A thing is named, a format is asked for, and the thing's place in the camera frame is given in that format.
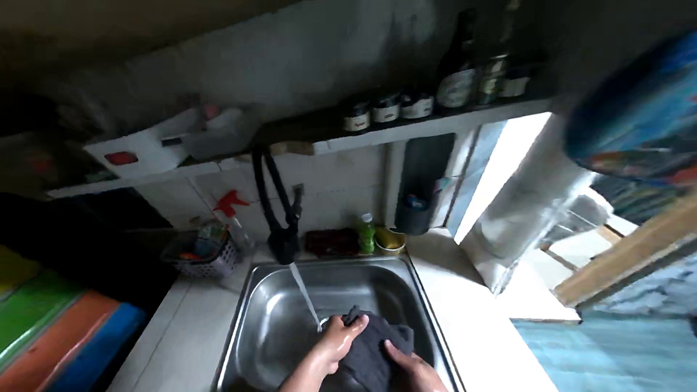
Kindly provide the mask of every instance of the wet hand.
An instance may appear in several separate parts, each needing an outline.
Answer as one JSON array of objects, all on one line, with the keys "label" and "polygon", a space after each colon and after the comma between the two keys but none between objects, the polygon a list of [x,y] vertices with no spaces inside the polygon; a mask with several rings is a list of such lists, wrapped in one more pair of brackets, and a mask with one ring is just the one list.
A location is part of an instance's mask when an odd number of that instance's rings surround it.
[{"label": "wet hand", "polygon": [[389,340],[385,340],[385,350],[406,373],[412,392],[447,392],[436,370],[421,357],[414,353],[406,355]]},{"label": "wet hand", "polygon": [[310,350],[308,356],[318,364],[324,375],[331,375],[339,369],[341,361],[351,348],[351,343],[368,325],[368,316],[357,318],[351,325],[344,326],[341,317],[332,316],[322,338]]}]

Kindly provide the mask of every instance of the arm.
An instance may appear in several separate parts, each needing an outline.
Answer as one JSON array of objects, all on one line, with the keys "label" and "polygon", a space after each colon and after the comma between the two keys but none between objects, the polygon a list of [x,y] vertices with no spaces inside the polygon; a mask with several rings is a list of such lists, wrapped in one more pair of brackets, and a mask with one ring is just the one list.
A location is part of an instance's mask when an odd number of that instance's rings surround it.
[{"label": "arm", "polygon": [[332,316],[322,339],[307,353],[293,373],[283,382],[279,392],[315,392],[324,377],[337,372],[339,361],[351,348],[351,343],[368,325],[363,315],[351,325],[344,326],[339,316]]}]

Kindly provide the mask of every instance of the stainless steel sink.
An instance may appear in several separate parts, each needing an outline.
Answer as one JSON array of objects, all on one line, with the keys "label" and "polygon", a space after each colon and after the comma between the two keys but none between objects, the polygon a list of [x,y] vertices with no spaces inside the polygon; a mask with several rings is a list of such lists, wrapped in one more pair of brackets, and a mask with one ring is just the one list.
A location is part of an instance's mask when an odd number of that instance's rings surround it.
[{"label": "stainless steel sink", "polygon": [[[320,319],[347,313],[356,304],[391,324],[409,325],[416,354],[432,364],[451,391],[461,390],[407,256],[297,265]],[[213,390],[274,391],[318,338],[312,314],[288,267],[257,266],[242,290]],[[341,370],[327,377],[321,390],[364,391]]]}]

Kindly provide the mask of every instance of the hand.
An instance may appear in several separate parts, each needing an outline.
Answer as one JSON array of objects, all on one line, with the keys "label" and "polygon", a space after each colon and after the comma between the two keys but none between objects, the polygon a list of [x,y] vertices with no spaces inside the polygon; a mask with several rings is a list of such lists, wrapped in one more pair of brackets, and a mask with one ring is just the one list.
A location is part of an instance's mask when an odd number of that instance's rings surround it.
[{"label": "hand", "polygon": [[339,361],[349,353],[353,339],[365,330],[368,320],[368,316],[363,315],[351,325],[344,326],[341,317],[330,317],[329,327],[308,354],[320,364],[326,372],[324,375],[333,375],[337,372]]},{"label": "hand", "polygon": [[283,382],[279,392],[319,391],[324,377],[339,370],[339,361],[349,353],[353,339],[363,332],[367,325],[366,315],[357,318],[349,326],[344,326],[339,316],[332,316],[322,338],[307,353],[293,374]]},{"label": "hand", "polygon": [[436,370],[421,357],[414,353],[406,355],[389,340],[385,340],[385,350],[406,373],[412,392],[447,392]]}]

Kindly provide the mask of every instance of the green mat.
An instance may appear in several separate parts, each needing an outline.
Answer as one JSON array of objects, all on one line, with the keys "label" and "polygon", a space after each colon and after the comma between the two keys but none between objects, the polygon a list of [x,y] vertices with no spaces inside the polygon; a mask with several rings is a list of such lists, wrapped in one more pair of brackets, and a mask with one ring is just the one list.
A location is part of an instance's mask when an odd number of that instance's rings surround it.
[{"label": "green mat", "polygon": [[0,369],[52,324],[82,291],[57,273],[43,270],[0,302]]}]

